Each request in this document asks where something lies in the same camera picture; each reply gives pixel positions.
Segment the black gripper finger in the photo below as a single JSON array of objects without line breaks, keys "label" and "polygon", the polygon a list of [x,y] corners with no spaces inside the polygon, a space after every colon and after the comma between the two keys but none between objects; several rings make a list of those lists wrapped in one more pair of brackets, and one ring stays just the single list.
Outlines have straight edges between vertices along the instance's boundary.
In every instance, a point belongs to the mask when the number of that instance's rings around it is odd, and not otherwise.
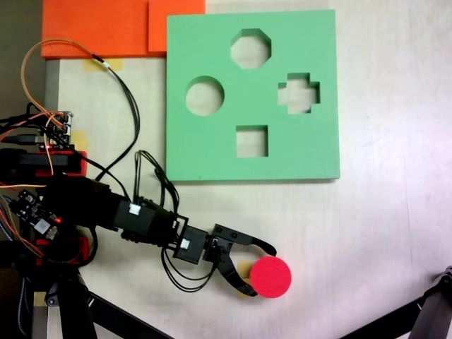
[{"label": "black gripper finger", "polygon": [[258,295],[255,289],[240,277],[227,249],[222,246],[218,247],[217,269],[221,276],[238,292],[248,297],[256,297]]},{"label": "black gripper finger", "polygon": [[216,244],[219,244],[220,241],[223,240],[227,243],[239,244],[242,246],[253,245],[259,247],[270,256],[277,255],[276,248],[268,242],[219,224],[215,224],[211,239],[215,239]]}]

